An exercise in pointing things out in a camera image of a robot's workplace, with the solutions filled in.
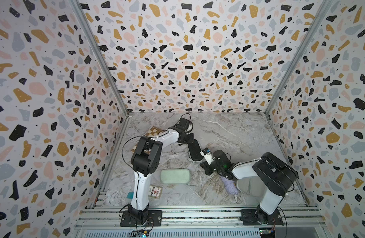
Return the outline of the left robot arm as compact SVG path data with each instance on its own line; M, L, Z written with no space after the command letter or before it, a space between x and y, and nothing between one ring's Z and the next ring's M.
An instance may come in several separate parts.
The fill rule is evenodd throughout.
M128 206L128 213L136 218L147 217L149 209L149 187L152 174L157 170L162 149L173 143L192 144L194 134L190 119L180 117L178 122L158 135L137 136L139 139L131 157L134 171L134 194Z

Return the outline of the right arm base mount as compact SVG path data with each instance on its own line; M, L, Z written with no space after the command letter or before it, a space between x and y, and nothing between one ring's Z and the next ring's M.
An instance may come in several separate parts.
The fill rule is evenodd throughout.
M261 209L243 209L241 210L240 220L244 226L257 225L284 225L285 221L278 210L275 210L272 215L268 215Z

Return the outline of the mint green zippered sleeve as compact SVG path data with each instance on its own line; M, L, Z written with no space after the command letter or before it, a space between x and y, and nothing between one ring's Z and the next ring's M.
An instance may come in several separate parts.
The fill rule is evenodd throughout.
M161 182L164 184L187 184L190 178L188 169L165 169L160 174Z

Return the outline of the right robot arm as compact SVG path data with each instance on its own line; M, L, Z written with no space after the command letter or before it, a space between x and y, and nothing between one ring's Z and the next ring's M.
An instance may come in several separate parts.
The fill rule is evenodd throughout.
M299 177L288 164L272 153L266 152L259 159L234 164L222 150L211 152L208 148L200 152L205 161L200 166L207 176L216 172L221 177L235 182L243 178L259 178L266 186L260 204L256 209L259 220L270 218L277 210L281 201Z

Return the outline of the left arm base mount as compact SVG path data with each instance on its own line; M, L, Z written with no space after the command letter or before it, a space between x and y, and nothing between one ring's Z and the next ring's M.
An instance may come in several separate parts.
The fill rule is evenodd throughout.
M162 210L148 210L145 213L125 211L120 222L121 227L160 227L163 218Z

